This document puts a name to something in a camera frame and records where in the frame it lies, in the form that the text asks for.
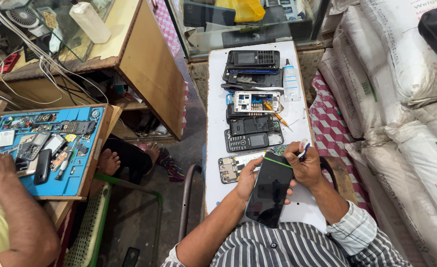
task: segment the white bottle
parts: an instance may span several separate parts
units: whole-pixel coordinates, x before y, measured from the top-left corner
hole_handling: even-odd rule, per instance
[[[80,28],[90,37],[95,44],[104,44],[110,39],[111,32],[100,16],[88,2],[70,0],[73,7],[70,16],[78,23]]]

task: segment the white table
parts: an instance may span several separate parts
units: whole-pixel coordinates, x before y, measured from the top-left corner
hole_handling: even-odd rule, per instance
[[[252,151],[228,153],[226,150],[224,131],[229,128],[229,125],[225,118],[227,108],[225,96],[228,93],[221,88],[220,85],[225,83],[225,81],[222,80],[222,75],[230,50],[277,50],[281,56],[280,67],[284,67],[286,59],[289,59],[290,64],[292,64],[296,70],[297,79],[301,80],[301,82],[298,83],[301,100],[285,102],[284,96],[281,96],[280,102],[284,106],[284,111],[280,113],[280,116],[290,124],[290,128],[293,130],[291,131],[287,127],[282,126],[284,144],[291,143],[292,141],[300,141],[303,138],[312,140],[306,98],[302,89],[303,82],[299,73],[299,64],[293,41],[211,51],[209,53],[209,90],[207,94],[206,214],[210,214],[217,204],[237,185],[237,183],[222,184],[218,170],[218,159]],[[310,191],[300,184],[298,184],[293,191],[293,196],[289,197],[291,204],[284,207],[280,221],[304,222],[314,225],[317,229],[326,233],[326,221]],[[248,219],[244,217],[241,222],[245,222],[246,220]]]

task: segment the yellow plastic bag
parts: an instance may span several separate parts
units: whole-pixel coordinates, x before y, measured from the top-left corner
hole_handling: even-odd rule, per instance
[[[264,16],[260,0],[216,0],[215,6],[235,9],[235,22],[259,21]]]

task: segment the red power strip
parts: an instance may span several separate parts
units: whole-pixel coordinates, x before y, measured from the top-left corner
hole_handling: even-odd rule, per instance
[[[17,60],[20,57],[21,56],[18,53],[14,53],[14,54],[10,55],[9,57],[7,57],[4,60],[4,67],[2,68],[2,73],[11,72],[11,70],[13,69],[14,65],[16,64]]]

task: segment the concrete floor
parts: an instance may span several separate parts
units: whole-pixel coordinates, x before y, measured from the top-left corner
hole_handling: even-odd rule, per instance
[[[189,82],[190,94],[186,106],[187,125],[181,142],[158,145],[169,151],[186,174],[189,166],[202,162],[202,147],[206,137],[206,116],[187,73],[183,57],[184,53],[179,51],[175,59],[184,80]],[[200,175],[196,174],[193,180],[188,232],[199,223],[203,196]],[[164,210],[158,256],[158,266],[160,266],[171,248],[177,243],[184,183],[169,182],[166,170],[156,165],[151,174],[143,177],[140,185],[160,192],[163,199]],[[141,251],[136,266],[150,266],[156,208],[154,196],[118,186],[113,187],[100,248],[100,255],[104,255],[107,259],[106,266],[121,266],[130,246]]]

